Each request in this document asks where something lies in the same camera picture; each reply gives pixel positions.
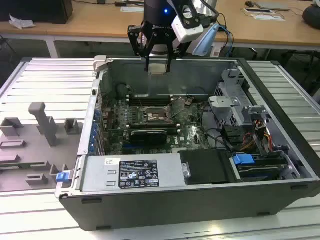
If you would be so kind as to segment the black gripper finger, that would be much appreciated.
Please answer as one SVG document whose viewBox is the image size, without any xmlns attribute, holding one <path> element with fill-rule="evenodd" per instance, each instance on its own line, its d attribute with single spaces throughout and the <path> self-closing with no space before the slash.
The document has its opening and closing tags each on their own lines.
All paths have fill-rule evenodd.
<svg viewBox="0 0 320 240">
<path fill-rule="evenodd" d="M 142 34 L 146 37 L 146 45 L 141 48 L 138 43 L 138 37 Z M 150 54 L 156 44 L 156 32 L 152 29 L 151 24 L 129 25 L 127 35 L 136 56 L 145 59 L 145 71 L 149 71 Z"/>
<path fill-rule="evenodd" d="M 174 42 L 178 42 L 178 38 L 176 36 L 166 34 L 164 40 L 167 46 L 166 72 L 169 73 L 171 70 L 172 60 L 176 58 L 183 58 L 192 42 L 179 43 L 177 48 L 174 48 Z"/>
</svg>

